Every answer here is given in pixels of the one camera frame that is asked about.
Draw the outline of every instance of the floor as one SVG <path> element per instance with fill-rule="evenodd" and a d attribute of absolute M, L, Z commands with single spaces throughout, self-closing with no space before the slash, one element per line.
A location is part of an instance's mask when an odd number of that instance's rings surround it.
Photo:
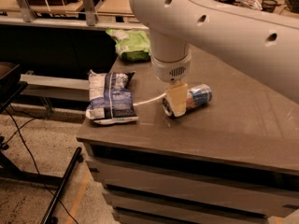
<path fill-rule="evenodd" d="M 31 120 L 21 128 L 21 135 L 41 174 L 63 176 L 77 147 L 82 147 L 83 158 L 87 156 L 84 146 L 76 140 L 76 134 L 84 120 L 84 111 L 59 107 L 48 118 L 43 105 L 12 104 L 7 111 L 19 127 Z M 0 135 L 8 140 L 16 131 L 12 118 L 7 112 L 3 112 L 0 115 Z M 8 144 L 9 149 L 3 151 L 5 155 L 20 169 L 36 173 L 32 158 L 20 136 L 14 135 Z M 114 220 L 112 208 L 106 204 L 101 194 L 102 189 L 100 183 L 93 181 L 86 163 L 78 162 L 61 199 L 76 221 L 58 203 L 54 212 L 58 223 L 119 223 Z M 0 179 L 0 223 L 40 223 L 50 204 L 51 195 L 40 185 Z"/>

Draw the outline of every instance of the green bag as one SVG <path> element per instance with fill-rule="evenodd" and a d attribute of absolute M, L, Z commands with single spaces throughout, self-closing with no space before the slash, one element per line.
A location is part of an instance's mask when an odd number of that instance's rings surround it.
<path fill-rule="evenodd" d="M 116 53 L 122 59 L 135 62 L 150 58 L 150 40 L 144 31 L 107 28 L 106 33 L 116 42 Z"/>

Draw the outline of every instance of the soda can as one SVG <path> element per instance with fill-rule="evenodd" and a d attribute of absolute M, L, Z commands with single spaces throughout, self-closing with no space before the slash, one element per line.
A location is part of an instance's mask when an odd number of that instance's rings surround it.
<path fill-rule="evenodd" d="M 212 90 L 206 84 L 195 86 L 188 90 L 186 100 L 186 111 L 204 105 L 212 100 Z M 168 101 L 163 98 L 164 112 L 169 117 L 174 117 Z"/>

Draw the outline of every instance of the metal stand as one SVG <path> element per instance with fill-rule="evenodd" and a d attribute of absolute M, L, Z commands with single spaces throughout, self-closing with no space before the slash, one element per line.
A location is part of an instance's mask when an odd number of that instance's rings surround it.
<path fill-rule="evenodd" d="M 89 26 L 94 26 L 98 22 L 98 18 L 95 15 L 93 0 L 82 0 L 82 1 L 85 9 L 86 23 Z"/>
<path fill-rule="evenodd" d="M 17 3 L 21 10 L 21 17 L 24 21 L 30 22 L 36 19 L 36 14 L 30 8 L 27 0 L 17 0 Z"/>
<path fill-rule="evenodd" d="M 0 113 L 2 113 L 6 109 L 6 107 L 12 102 L 12 100 L 17 97 L 27 87 L 27 85 L 27 82 L 20 81 L 11 89 L 11 91 L 9 91 L 9 96 L 5 97 L 6 100 L 0 101 Z M 48 210 L 41 222 L 42 224 L 50 224 L 53 223 L 53 220 L 57 220 L 56 217 L 52 217 L 52 213 L 54 212 L 56 204 L 57 202 L 59 202 L 60 197 L 63 195 L 65 185 L 74 170 L 76 161 L 82 161 L 82 156 L 80 155 L 81 151 L 82 148 L 77 147 L 71 162 L 69 162 L 68 164 L 64 176 L 58 177 L 53 175 L 42 175 L 22 171 L 2 153 L 0 148 L 0 178 L 9 178 L 57 187 Z"/>
<path fill-rule="evenodd" d="M 34 76 L 34 71 L 27 71 L 25 75 Z M 51 115 L 54 113 L 53 105 L 48 97 L 39 96 L 40 101 L 46 109 L 46 118 L 49 119 Z"/>

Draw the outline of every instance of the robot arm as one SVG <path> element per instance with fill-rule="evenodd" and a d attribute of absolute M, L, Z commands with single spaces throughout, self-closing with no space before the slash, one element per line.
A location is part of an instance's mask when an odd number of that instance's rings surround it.
<path fill-rule="evenodd" d="M 130 5 L 149 27 L 152 63 L 162 81 L 187 75 L 193 44 L 299 103 L 299 20 L 213 0 Z"/>

